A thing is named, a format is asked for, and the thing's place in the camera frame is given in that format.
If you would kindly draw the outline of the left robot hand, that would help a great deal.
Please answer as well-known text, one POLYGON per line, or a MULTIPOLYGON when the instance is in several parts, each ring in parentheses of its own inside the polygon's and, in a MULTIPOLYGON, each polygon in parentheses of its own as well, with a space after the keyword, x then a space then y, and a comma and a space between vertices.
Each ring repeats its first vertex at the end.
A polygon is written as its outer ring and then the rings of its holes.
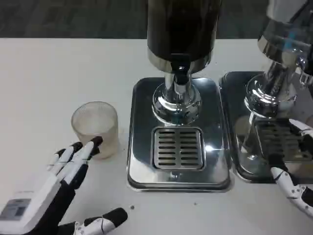
POLYGON ((102 137, 76 142, 53 155, 43 173, 22 184, 0 206, 2 235, 106 235, 128 219, 123 208, 90 217, 82 223, 61 220, 83 183, 92 156, 99 153, 102 137))

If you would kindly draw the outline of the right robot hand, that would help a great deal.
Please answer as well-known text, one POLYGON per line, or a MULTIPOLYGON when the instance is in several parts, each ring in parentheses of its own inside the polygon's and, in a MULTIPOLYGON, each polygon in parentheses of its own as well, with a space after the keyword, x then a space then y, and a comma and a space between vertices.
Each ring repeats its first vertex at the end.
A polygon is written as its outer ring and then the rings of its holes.
MULTIPOLYGON (((289 125, 299 134, 302 140, 300 141, 300 149, 307 150, 310 154, 313 153, 313 128, 307 124, 289 119, 289 125)), ((313 217, 313 190, 307 185, 299 183, 298 179, 290 173, 286 167, 283 156, 274 153, 268 156, 268 164, 273 179, 289 199, 300 211, 308 217, 313 217)))

